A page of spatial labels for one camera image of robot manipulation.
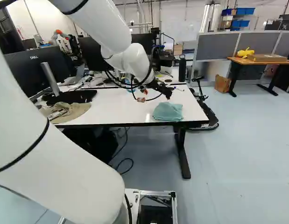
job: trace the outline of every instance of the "gray partition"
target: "gray partition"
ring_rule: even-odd
[[[276,47],[275,54],[289,56],[289,33],[283,33]]]
[[[196,60],[226,59],[233,56],[239,34],[200,35]]]
[[[277,42],[279,32],[276,33],[243,33],[241,34],[237,51],[250,49],[256,54],[271,54]]]

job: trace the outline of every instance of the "desk leg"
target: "desk leg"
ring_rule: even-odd
[[[234,88],[234,85],[236,84],[236,81],[239,77],[241,68],[242,68],[242,65],[240,65],[236,62],[232,62],[232,67],[231,67],[232,82],[230,83],[228,93],[233,97],[237,97],[237,95],[233,92],[233,88]]]
[[[184,141],[185,141],[186,129],[179,128],[178,132],[175,134],[178,158],[182,170],[183,179],[191,179],[191,172],[187,160],[187,155],[184,148]]]
[[[274,96],[277,97],[277,96],[278,96],[278,93],[275,92],[275,91],[273,90],[273,88],[274,88],[274,86],[275,86],[275,81],[276,81],[277,78],[278,78],[278,73],[279,73],[279,72],[280,72],[279,69],[275,72],[275,74],[274,74],[274,76],[273,76],[273,78],[272,78],[272,80],[271,80],[271,82],[270,82],[269,87],[263,86],[263,85],[261,85],[261,84],[257,84],[257,86],[261,87],[261,88],[264,89],[265,91],[267,91],[267,92],[269,92],[269,93],[271,93],[272,95],[274,95]]]

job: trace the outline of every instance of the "dell logo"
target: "dell logo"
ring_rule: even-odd
[[[33,59],[37,59],[38,56],[34,55],[34,56],[30,56],[30,59],[33,60]]]

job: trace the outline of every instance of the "floor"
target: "floor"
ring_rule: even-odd
[[[232,98],[203,87],[220,127],[186,134],[191,180],[181,177],[171,127],[131,128],[114,162],[135,162],[126,188],[176,191],[180,224],[289,224],[289,94],[275,90],[236,86]],[[3,191],[1,224],[57,223],[50,211],[37,222],[45,208]]]

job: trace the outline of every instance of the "blue cloth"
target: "blue cloth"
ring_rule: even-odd
[[[164,121],[181,121],[183,119],[182,108],[182,104],[159,103],[153,112],[153,118]]]

